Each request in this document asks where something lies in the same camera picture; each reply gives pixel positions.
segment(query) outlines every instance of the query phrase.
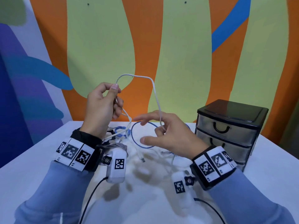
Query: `mural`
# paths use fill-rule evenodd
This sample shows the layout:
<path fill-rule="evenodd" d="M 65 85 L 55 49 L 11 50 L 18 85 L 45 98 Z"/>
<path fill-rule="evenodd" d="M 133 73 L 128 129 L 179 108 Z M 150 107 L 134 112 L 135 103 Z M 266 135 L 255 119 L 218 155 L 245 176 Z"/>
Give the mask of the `mural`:
<path fill-rule="evenodd" d="M 0 54 L 34 143 L 83 120 L 88 93 L 124 73 L 154 79 L 185 122 L 216 99 L 267 107 L 274 143 L 299 98 L 299 0 L 2 2 Z M 157 109 L 149 80 L 119 85 L 130 116 Z"/>

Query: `fingernail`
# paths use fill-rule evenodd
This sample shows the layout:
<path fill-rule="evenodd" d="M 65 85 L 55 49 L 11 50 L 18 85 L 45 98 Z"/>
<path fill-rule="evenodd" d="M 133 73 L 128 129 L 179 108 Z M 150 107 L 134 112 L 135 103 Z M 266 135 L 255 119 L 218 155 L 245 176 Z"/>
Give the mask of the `fingernail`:
<path fill-rule="evenodd" d="M 116 89 L 116 90 L 118 90 L 119 86 L 118 86 L 118 84 L 113 84 L 113 85 L 111 86 L 111 88 L 112 88 L 112 89 Z"/>
<path fill-rule="evenodd" d="M 140 138 L 140 143 L 144 144 L 144 137 Z"/>

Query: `black drawer cabinet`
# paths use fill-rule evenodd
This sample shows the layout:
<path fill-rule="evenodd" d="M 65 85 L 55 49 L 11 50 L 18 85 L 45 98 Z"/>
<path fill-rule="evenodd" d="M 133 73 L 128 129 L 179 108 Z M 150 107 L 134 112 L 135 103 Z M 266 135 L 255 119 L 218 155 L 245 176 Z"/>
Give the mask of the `black drawer cabinet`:
<path fill-rule="evenodd" d="M 267 113 L 267 108 L 216 100 L 197 110 L 195 134 L 222 146 L 244 171 Z"/>

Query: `blue sleeve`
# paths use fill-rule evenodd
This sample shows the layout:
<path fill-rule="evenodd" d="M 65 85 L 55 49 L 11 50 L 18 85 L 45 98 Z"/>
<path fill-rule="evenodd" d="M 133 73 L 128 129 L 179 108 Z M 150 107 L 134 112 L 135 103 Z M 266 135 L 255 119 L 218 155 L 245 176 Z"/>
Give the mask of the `blue sleeve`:
<path fill-rule="evenodd" d="M 17 208 L 15 224 L 77 224 L 93 175 L 52 161 L 36 192 Z"/>
<path fill-rule="evenodd" d="M 285 207 L 265 197 L 239 169 L 208 192 L 229 224 L 295 224 Z"/>

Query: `table surface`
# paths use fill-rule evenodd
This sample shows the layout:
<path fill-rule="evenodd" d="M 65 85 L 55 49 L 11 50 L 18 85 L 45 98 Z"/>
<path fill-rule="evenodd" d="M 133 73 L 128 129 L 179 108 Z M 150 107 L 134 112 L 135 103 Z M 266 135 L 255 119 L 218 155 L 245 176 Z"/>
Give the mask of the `table surface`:
<path fill-rule="evenodd" d="M 110 126 L 126 124 L 111 122 Z M 14 222 L 14 211 L 36 191 L 61 141 L 81 125 L 81 121 L 66 123 L 0 169 L 0 223 Z M 195 130 L 195 123 L 188 125 Z M 150 124 L 144 127 L 137 124 L 133 130 L 134 139 L 138 142 L 142 136 L 155 135 L 154 128 Z M 198 202 L 184 211 L 178 206 L 170 175 L 188 169 L 189 160 L 176 156 L 172 166 L 172 154 L 162 155 L 160 151 L 163 149 L 154 147 L 154 150 L 141 149 L 146 160 L 142 163 L 137 157 L 136 145 L 129 140 L 132 139 L 124 141 L 129 152 L 125 182 L 113 185 L 104 181 L 90 202 L 90 212 L 95 213 L 98 207 L 101 208 L 102 223 L 221 223 L 205 204 Z M 244 173 L 270 200 L 288 208 L 295 222 L 299 223 L 298 170 L 299 160 L 259 135 Z M 105 176 L 106 167 L 99 166 L 88 186 L 84 206 L 95 185 Z M 199 198 L 215 205 L 206 192 L 200 187 L 196 189 Z"/>

